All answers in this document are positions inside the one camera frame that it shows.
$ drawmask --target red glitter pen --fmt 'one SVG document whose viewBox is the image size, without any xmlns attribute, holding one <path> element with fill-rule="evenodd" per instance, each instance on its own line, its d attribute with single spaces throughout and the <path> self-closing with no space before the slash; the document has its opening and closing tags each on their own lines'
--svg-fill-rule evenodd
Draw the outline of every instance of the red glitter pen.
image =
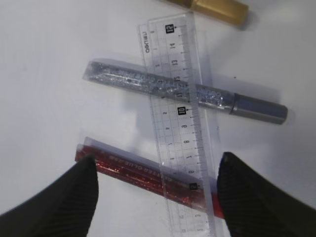
<svg viewBox="0 0 316 237">
<path fill-rule="evenodd" d="M 91 146 L 79 145 L 76 153 L 76 161 L 90 154 L 95 156 L 97 170 L 100 173 L 161 196 L 164 196 L 165 191 L 168 199 L 206 212 L 203 189 L 197 186 L 192 188 L 190 184 L 166 175 L 163 177 L 164 187 L 159 170 Z M 212 199 L 215 216 L 224 218 L 217 195 L 212 194 Z"/>
</svg>

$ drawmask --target transparent ruler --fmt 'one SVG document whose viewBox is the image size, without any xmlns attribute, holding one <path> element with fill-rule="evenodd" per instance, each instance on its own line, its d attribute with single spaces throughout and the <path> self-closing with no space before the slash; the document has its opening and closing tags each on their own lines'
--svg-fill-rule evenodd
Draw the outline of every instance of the transparent ruler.
<svg viewBox="0 0 316 237">
<path fill-rule="evenodd" d="M 170 231 L 174 237 L 215 237 L 207 165 L 211 157 L 206 159 L 202 132 L 205 117 L 199 112 L 195 86 L 201 84 L 201 77 L 194 17 L 186 13 L 150 20 L 139 27 L 139 38 L 147 72 L 187 81 L 190 89 L 187 104 L 151 97 L 162 178 L 170 172 L 175 176 L 189 176 L 197 181 L 188 188 L 204 190 L 205 212 L 166 199 Z"/>
</svg>

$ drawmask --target gold pen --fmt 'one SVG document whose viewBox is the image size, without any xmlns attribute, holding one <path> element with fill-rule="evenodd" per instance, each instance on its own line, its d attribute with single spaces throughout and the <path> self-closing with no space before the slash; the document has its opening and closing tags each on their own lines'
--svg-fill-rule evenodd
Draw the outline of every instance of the gold pen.
<svg viewBox="0 0 316 237">
<path fill-rule="evenodd" d="M 245 23 L 249 7 L 235 0 L 167 0 L 192 11 L 241 26 Z"/>
</svg>

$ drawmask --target white table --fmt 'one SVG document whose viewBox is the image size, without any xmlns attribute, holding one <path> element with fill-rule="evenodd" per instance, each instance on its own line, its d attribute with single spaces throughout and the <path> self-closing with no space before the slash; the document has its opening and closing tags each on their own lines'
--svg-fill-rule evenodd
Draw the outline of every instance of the white table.
<svg viewBox="0 0 316 237">
<path fill-rule="evenodd" d="M 290 113 L 282 126 L 218 115 L 219 150 L 316 207 L 316 1 L 244 2 L 245 31 L 196 17 L 202 65 L 214 86 Z M 0 0 L 0 213 L 68 170 L 85 136 L 157 160 L 148 98 L 81 77 L 93 58 L 142 64 L 137 25 L 181 12 L 156 0 Z M 89 236 L 169 236 L 162 197 L 105 175 L 99 186 Z"/>
</svg>

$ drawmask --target silver glitter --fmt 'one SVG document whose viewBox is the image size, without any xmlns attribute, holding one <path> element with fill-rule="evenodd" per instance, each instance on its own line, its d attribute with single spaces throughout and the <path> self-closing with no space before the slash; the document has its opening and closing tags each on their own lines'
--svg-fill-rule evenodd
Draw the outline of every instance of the silver glitter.
<svg viewBox="0 0 316 237">
<path fill-rule="evenodd" d="M 188 103 L 190 93 L 185 81 L 147 74 L 100 62 L 90 62 L 85 72 L 89 81 L 124 88 L 135 92 L 176 99 Z M 230 113 L 235 94 L 212 87 L 197 85 L 197 98 L 204 107 L 219 109 Z"/>
</svg>

